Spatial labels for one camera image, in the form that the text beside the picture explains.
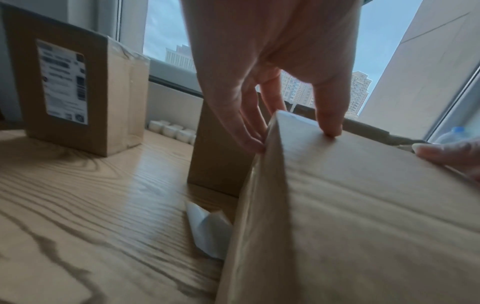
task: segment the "water bottle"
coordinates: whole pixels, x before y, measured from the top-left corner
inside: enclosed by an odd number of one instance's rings
[[[453,127],[450,132],[447,132],[437,138],[436,144],[449,144],[457,141],[468,139],[469,135],[464,127]]]

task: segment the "blue sky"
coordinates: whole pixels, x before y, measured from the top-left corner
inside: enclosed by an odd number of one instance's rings
[[[356,60],[353,71],[377,85],[385,67],[415,16],[422,0],[373,0],[362,8]],[[189,45],[179,0],[149,0],[143,51],[165,60],[165,48]]]

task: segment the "wooden tabletop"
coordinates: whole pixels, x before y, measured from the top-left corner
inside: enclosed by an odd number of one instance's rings
[[[211,303],[222,263],[195,247],[192,146],[146,131],[109,158],[0,131],[0,303]]]

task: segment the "white paper scrap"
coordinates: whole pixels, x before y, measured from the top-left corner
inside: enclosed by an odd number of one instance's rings
[[[185,205],[195,245],[209,256],[225,260],[233,230],[225,214],[210,213],[192,202]]]

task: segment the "human hand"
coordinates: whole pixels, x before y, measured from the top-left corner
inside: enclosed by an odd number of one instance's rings
[[[452,144],[414,144],[415,154],[436,164],[450,166],[480,182],[480,137]]]
[[[182,0],[205,101],[235,140],[262,152],[267,125],[255,86],[272,114],[285,110],[281,69],[311,83],[316,118],[342,132],[350,102],[361,0]]]

